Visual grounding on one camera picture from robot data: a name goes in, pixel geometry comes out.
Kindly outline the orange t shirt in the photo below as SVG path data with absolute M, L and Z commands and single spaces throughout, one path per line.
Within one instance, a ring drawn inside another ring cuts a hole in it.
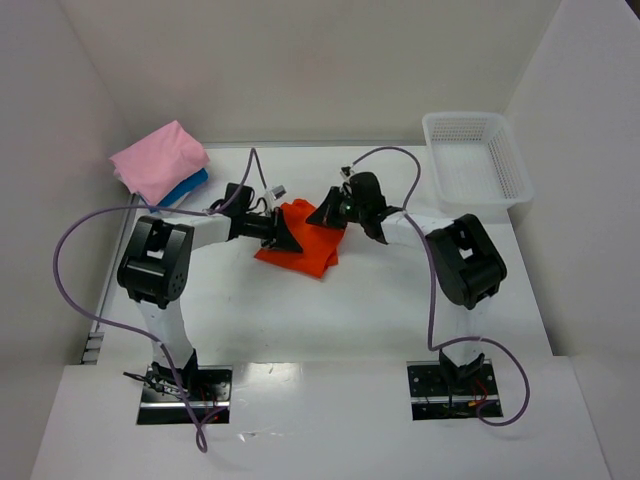
M 301 253 L 258 250 L 254 258 L 286 270 L 321 279 L 329 267 L 336 266 L 338 247 L 344 230 L 334 230 L 308 224 L 306 219 L 316 207 L 304 199 L 281 205 L 284 219 L 294 238 L 301 245 Z

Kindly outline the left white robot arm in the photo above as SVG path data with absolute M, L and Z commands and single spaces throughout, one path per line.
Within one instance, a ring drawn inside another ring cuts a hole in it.
M 252 188 L 229 183 L 225 196 L 212 204 L 213 215 L 182 215 L 167 221 L 145 215 L 137 220 L 118 267 L 117 282 L 134 301 L 153 336 L 147 382 L 156 390 L 168 386 L 176 391 L 181 384 L 190 393 L 202 381 L 180 303 L 193 251 L 239 237 L 258 239 L 263 248 L 276 252 L 303 251 L 283 210 L 268 206 L 265 212 L 255 213 L 253 196 Z

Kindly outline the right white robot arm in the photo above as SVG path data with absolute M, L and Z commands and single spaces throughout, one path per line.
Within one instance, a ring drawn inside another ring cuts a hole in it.
M 506 265 L 484 226 L 473 214 L 457 219 L 409 214 L 389 205 L 377 177 L 351 173 L 330 188 L 306 222 L 344 230 L 362 227 L 367 237 L 385 245 L 415 248 L 428 256 L 430 287 L 427 345 L 438 353 L 441 375 L 453 392 L 474 381 L 485 354 L 490 299 L 507 275 Z

